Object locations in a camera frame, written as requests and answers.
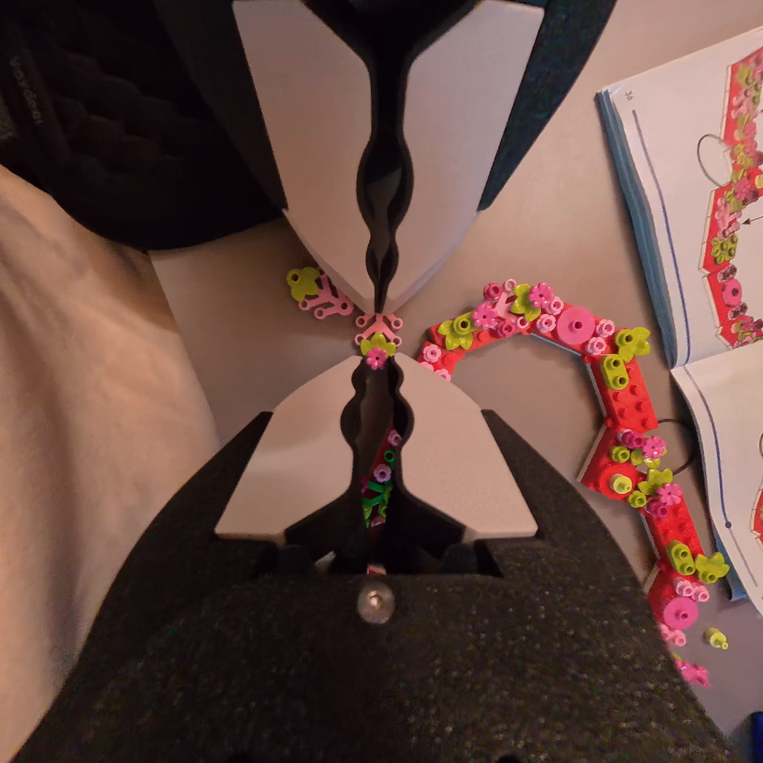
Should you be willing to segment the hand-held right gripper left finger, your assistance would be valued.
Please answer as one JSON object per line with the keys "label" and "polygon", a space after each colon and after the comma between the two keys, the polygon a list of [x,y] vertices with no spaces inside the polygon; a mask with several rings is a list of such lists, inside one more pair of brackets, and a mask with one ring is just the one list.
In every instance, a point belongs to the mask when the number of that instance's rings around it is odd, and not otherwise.
{"label": "hand-held right gripper left finger", "polygon": [[342,423],[357,412],[364,365],[351,356],[300,386],[272,412],[215,531],[226,539],[297,542],[305,520],[350,488],[356,427]]}

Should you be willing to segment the pink toy brick flower stem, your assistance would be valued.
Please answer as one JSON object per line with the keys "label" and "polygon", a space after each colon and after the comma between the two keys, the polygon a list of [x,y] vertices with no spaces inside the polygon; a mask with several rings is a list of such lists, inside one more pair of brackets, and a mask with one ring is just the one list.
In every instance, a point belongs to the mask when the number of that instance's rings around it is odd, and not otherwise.
{"label": "pink toy brick flower stem", "polygon": [[402,343],[398,335],[403,327],[402,319],[394,314],[362,314],[356,319],[356,327],[354,342],[367,366],[373,371],[384,369]]}
{"label": "pink toy brick flower stem", "polygon": [[320,268],[307,266],[287,274],[291,297],[300,310],[311,312],[318,320],[332,316],[347,317],[355,310],[354,303],[333,284]]}

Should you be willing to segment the open instruction booklet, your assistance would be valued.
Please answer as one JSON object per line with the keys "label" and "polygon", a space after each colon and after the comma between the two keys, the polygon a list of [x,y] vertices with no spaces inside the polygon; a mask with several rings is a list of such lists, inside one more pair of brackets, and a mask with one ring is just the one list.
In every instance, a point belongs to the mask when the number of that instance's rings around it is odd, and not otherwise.
{"label": "open instruction booklet", "polygon": [[720,551],[762,612],[762,29],[597,101]]}

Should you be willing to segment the loose pink toy brick flowers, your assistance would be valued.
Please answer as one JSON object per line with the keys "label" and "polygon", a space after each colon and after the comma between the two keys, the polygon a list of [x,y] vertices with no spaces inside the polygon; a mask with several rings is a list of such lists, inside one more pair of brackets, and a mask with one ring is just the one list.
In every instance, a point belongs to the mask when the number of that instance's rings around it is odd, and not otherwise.
{"label": "loose pink toy brick flowers", "polygon": [[672,656],[678,673],[686,682],[706,689],[712,687],[709,672],[701,664],[682,659],[677,653],[673,653]]}

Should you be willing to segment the person's left forearm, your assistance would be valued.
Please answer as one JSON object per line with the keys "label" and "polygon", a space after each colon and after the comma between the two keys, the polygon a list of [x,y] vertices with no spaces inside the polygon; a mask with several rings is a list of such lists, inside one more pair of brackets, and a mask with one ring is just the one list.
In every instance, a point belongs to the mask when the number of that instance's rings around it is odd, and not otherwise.
{"label": "person's left forearm", "polygon": [[143,531],[219,445],[152,263],[2,168],[2,761]]}

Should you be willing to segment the red toy brick heart frame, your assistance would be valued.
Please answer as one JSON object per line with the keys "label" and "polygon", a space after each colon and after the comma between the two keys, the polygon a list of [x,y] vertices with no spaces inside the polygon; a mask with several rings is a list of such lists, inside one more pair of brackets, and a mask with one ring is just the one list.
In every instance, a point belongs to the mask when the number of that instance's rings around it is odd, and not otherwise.
{"label": "red toy brick heart frame", "polygon": [[533,336],[582,360],[604,423],[578,482],[641,515],[656,555],[647,583],[649,605],[663,640],[684,647],[699,605],[730,567],[721,552],[705,554],[684,492],[661,466],[667,446],[656,433],[659,422],[638,363],[651,351],[650,334],[566,302],[546,282],[509,279],[489,282],[476,308],[430,327],[414,359],[450,382],[467,353],[501,339]]}

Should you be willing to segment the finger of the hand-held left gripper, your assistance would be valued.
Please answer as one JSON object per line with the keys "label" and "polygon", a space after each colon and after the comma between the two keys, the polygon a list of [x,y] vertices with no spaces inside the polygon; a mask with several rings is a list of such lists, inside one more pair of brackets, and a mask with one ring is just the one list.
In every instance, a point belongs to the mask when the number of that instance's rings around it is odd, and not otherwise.
{"label": "finger of the hand-held left gripper", "polygon": [[285,195],[283,212],[365,311],[376,288],[358,172],[372,138],[372,63],[354,2],[234,2],[234,19]]}
{"label": "finger of the hand-held left gripper", "polygon": [[414,59],[402,125],[413,186],[395,235],[387,310],[421,289],[477,217],[544,14],[478,2]]}

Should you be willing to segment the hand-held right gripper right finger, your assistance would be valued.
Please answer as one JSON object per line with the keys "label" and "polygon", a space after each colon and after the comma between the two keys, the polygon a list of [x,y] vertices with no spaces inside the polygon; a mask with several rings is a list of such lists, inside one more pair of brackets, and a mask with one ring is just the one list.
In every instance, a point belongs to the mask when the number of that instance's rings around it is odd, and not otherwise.
{"label": "hand-held right gripper right finger", "polygon": [[404,544],[531,538],[538,524],[479,408],[406,355],[390,362],[401,435],[389,536]]}

